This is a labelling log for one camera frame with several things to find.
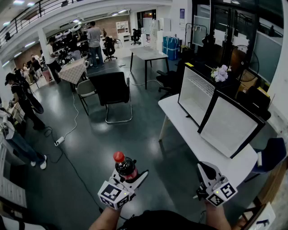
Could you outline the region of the black standing fan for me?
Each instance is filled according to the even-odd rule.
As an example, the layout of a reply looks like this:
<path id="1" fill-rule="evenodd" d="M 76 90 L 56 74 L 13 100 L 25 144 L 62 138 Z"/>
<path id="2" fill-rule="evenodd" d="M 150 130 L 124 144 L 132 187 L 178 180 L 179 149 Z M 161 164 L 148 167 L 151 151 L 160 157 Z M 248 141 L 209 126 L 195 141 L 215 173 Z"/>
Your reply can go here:
<path id="1" fill-rule="evenodd" d="M 237 45 L 232 48 L 230 65 L 233 76 L 239 81 L 244 70 L 249 70 L 257 77 L 260 69 L 257 55 L 254 51 L 252 51 L 251 54 L 248 54 L 248 46 L 246 45 Z"/>

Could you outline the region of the checkered tablecloth table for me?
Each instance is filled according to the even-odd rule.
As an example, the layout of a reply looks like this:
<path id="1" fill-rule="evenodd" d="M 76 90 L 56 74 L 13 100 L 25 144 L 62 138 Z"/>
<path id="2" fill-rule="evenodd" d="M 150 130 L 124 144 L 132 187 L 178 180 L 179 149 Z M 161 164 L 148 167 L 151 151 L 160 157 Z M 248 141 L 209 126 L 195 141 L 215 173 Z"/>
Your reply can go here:
<path id="1" fill-rule="evenodd" d="M 80 80 L 87 80 L 86 60 L 81 58 L 64 65 L 59 72 L 59 77 L 70 83 L 72 92 L 75 92 Z"/>

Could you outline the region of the black mini fridge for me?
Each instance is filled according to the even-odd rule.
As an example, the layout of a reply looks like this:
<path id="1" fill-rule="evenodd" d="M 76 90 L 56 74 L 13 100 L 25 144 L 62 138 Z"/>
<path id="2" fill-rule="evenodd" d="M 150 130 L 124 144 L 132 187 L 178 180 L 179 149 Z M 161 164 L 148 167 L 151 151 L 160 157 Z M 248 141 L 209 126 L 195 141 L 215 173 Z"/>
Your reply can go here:
<path id="1" fill-rule="evenodd" d="M 180 61 L 182 74 L 178 104 L 198 127 L 200 137 L 234 158 L 264 127 L 265 121 L 236 101 L 240 82 L 225 74 L 216 81 L 208 66 Z"/>

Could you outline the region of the person's right forearm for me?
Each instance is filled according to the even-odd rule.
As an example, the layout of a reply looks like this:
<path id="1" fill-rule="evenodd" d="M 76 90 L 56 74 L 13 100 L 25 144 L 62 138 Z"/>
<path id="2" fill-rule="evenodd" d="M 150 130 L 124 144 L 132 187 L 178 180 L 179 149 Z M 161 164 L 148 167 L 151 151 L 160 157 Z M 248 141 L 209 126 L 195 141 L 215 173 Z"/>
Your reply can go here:
<path id="1" fill-rule="evenodd" d="M 208 201 L 206 205 L 206 224 L 217 230 L 231 230 L 222 206 L 215 207 Z"/>

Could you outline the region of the dark blue chair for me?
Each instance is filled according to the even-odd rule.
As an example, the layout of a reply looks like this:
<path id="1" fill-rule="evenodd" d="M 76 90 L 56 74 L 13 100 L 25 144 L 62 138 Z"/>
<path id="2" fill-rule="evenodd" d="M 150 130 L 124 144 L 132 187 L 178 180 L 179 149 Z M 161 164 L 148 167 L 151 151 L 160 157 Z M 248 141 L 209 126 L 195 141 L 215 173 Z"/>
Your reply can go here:
<path id="1" fill-rule="evenodd" d="M 257 154 L 257 161 L 251 170 L 254 175 L 245 180 L 245 183 L 260 174 L 270 172 L 287 157 L 286 146 L 282 137 L 270 138 L 265 149 L 254 148 L 254 151 Z"/>

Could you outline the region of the stack of blue wrapped boxes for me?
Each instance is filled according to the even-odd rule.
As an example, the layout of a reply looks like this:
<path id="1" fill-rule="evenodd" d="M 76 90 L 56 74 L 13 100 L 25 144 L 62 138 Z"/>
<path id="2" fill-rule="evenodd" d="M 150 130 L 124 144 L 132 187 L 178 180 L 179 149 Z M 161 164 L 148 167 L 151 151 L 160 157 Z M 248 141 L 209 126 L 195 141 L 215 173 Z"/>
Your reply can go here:
<path id="1" fill-rule="evenodd" d="M 164 36 L 162 43 L 162 52 L 168 56 L 169 60 L 178 59 L 180 40 L 177 37 Z"/>

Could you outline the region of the grey table with black legs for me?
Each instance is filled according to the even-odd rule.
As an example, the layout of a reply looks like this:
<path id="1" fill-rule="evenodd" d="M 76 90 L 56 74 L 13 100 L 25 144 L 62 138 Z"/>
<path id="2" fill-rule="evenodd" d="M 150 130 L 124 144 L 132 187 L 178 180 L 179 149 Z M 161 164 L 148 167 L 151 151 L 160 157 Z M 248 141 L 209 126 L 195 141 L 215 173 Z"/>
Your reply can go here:
<path id="1" fill-rule="evenodd" d="M 130 59 L 130 71 L 132 71 L 132 64 L 133 64 L 133 56 L 137 56 L 138 58 L 140 58 L 141 60 L 144 60 L 144 85 L 145 85 L 145 89 L 147 89 L 147 62 L 150 62 L 150 64 L 152 64 L 152 61 L 154 60 L 165 60 L 166 61 L 166 69 L 167 72 L 170 71 L 169 69 L 169 63 L 168 63 L 168 56 L 161 52 L 158 51 L 156 49 L 153 49 L 149 46 L 147 47 L 137 47 L 137 48 L 131 48 L 131 59 Z"/>

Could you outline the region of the brown cardboard box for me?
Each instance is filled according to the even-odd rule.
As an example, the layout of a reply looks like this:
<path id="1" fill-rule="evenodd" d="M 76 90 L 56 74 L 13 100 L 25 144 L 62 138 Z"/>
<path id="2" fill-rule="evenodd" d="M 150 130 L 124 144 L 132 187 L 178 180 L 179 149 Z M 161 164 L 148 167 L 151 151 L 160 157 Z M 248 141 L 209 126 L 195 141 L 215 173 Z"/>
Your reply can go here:
<path id="1" fill-rule="evenodd" d="M 251 86 L 255 86 L 258 78 L 249 70 L 244 70 L 240 79 L 239 91 L 247 91 Z"/>

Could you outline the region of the cola bottle with red cap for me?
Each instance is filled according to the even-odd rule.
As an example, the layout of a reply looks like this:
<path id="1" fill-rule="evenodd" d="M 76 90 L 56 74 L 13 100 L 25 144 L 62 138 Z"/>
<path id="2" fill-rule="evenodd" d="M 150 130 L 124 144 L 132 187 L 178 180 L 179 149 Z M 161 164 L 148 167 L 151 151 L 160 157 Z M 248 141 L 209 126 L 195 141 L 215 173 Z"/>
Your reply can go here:
<path id="1" fill-rule="evenodd" d="M 135 166 L 134 160 L 126 157 L 120 151 L 115 152 L 113 158 L 115 161 L 115 169 L 120 178 L 127 183 L 133 183 L 138 176 L 138 169 Z"/>

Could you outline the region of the black bag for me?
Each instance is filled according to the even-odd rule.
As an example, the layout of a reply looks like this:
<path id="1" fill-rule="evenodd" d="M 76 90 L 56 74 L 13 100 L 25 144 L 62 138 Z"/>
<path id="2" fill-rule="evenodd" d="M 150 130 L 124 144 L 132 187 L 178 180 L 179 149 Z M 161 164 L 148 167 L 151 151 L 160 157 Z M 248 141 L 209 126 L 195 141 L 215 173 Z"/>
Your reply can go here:
<path id="1" fill-rule="evenodd" d="M 268 111 L 270 97 L 254 86 L 251 86 L 246 92 L 239 91 L 236 101 L 264 121 L 271 117 L 271 113 Z"/>

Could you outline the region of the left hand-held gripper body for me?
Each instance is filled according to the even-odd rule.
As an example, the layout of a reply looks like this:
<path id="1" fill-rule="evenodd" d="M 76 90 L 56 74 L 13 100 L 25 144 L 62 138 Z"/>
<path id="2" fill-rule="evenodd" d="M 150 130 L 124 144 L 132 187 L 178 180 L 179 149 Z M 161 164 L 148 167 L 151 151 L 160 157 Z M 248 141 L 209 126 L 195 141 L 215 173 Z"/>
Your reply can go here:
<path id="1" fill-rule="evenodd" d="M 133 183 L 104 181 L 98 197 L 100 201 L 115 210 L 122 208 L 132 200 L 135 190 L 132 189 Z"/>

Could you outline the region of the black cantilever chair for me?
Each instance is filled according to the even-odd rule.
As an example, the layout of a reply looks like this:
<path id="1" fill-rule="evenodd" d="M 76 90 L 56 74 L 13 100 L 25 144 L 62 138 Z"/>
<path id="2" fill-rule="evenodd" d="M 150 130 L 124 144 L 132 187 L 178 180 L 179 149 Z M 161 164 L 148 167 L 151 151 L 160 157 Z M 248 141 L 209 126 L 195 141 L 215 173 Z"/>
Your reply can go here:
<path id="1" fill-rule="evenodd" d="M 96 89 L 101 106 L 106 108 L 105 122 L 107 124 L 121 124 L 130 122 L 133 119 L 131 104 L 130 78 L 125 77 L 124 72 L 112 72 L 89 77 Z M 108 121 L 109 105 L 129 103 L 130 118 L 127 120 Z"/>

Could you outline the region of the person's black clothing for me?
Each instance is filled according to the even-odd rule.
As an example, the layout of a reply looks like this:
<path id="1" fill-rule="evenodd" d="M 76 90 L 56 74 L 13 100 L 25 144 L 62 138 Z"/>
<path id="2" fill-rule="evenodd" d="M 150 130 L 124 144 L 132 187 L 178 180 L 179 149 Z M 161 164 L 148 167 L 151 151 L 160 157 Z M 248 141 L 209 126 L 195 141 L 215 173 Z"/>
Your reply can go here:
<path id="1" fill-rule="evenodd" d="M 167 210 L 144 211 L 134 216 L 117 230 L 217 230 L 214 227 L 193 222 Z"/>

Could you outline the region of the purple flower bouquet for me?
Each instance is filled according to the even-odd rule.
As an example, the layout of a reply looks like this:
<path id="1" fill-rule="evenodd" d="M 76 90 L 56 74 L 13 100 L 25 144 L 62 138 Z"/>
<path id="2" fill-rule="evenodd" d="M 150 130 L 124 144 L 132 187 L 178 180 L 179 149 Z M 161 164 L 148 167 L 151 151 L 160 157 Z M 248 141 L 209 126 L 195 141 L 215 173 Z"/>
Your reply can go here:
<path id="1" fill-rule="evenodd" d="M 222 65 L 211 69 L 211 77 L 215 82 L 225 82 L 228 79 L 228 73 L 231 71 L 231 66 Z"/>

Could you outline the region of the pink stool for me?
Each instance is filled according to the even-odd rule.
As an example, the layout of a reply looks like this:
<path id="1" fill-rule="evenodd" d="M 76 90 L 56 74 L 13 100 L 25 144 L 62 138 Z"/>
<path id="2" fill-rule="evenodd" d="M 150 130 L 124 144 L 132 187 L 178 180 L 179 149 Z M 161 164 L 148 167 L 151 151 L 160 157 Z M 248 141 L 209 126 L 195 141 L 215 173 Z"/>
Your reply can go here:
<path id="1" fill-rule="evenodd" d="M 47 83 L 50 83 L 52 81 L 52 76 L 50 74 L 49 68 L 46 67 L 42 71 L 42 75 L 44 76 Z"/>

